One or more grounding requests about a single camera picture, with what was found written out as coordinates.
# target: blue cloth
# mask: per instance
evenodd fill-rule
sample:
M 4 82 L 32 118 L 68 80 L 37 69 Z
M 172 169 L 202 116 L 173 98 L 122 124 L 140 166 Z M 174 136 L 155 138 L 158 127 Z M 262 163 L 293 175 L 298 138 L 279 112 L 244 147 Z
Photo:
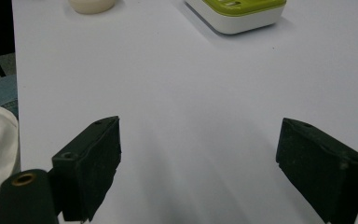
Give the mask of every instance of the blue cloth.
M 17 77 L 15 75 L 0 78 L 0 106 L 13 113 L 19 119 Z

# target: table surface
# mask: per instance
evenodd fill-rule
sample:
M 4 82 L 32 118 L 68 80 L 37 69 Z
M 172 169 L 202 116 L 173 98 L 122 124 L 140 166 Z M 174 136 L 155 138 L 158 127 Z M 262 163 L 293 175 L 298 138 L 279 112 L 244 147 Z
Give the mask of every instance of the table surface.
M 220 35 L 183 0 L 97 15 L 13 0 L 22 169 L 120 116 L 122 163 L 92 223 L 323 223 L 275 162 L 282 118 L 358 151 L 358 1 L 289 0 Z

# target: beige round object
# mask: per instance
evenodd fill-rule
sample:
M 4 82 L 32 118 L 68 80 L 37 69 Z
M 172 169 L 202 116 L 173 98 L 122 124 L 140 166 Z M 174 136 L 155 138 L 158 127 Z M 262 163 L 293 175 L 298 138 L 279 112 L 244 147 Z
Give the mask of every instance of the beige round object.
M 81 14 L 95 14 L 111 8 L 116 0 L 68 0 L 71 7 Z

